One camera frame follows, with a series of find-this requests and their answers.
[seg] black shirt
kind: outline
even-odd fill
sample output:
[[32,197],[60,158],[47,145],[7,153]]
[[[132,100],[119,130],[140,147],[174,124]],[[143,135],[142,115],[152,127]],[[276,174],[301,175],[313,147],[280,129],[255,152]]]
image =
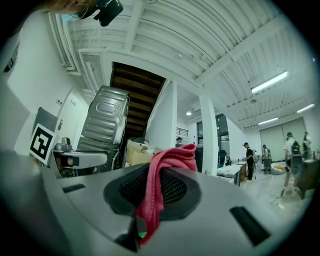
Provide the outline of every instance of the black shirt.
[[252,151],[252,149],[250,147],[248,147],[246,149],[246,157],[251,156],[246,162],[248,163],[248,165],[252,165],[254,163],[254,152]]

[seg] backpack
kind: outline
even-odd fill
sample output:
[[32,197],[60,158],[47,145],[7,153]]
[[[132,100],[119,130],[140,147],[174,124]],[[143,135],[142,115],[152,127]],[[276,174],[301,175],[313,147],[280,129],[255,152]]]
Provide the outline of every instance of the backpack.
[[291,147],[291,153],[292,155],[301,155],[300,153],[300,145],[299,143],[295,140],[292,147]]

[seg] black device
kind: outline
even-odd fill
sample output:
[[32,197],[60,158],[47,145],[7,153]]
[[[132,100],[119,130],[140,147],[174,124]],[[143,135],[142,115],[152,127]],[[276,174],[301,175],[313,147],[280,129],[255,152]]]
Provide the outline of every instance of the black device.
[[119,0],[94,0],[96,4],[91,6],[84,12],[79,12],[76,15],[80,19],[85,19],[91,16],[95,11],[100,12],[94,16],[94,19],[99,20],[102,27],[106,27],[112,22],[123,10],[124,7]]

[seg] ceiling light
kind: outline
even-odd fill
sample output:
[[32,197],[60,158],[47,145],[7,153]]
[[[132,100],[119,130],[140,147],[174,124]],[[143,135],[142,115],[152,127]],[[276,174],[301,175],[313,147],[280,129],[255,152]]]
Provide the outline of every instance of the ceiling light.
[[306,110],[308,110],[308,109],[311,109],[311,108],[313,108],[315,106],[315,104],[310,104],[309,106],[306,106],[306,107],[304,107],[304,108],[301,108],[301,109],[299,109],[298,111],[297,111],[297,113],[301,113],[301,112],[303,112],[303,111],[306,111]]
[[273,119],[270,119],[270,120],[267,120],[267,121],[258,122],[258,125],[263,125],[263,124],[266,124],[266,123],[269,123],[269,122],[272,122],[272,121],[276,121],[278,119],[279,119],[279,117],[276,117],[276,118],[273,118]]
[[273,85],[274,83],[280,81],[281,79],[284,79],[286,76],[288,75],[288,71],[282,72],[278,75],[276,75],[275,77],[269,79],[268,81],[265,81],[263,83],[261,83],[260,85],[257,85],[256,87],[251,89],[251,92],[253,94],[256,94],[259,91],[262,91],[263,89]]

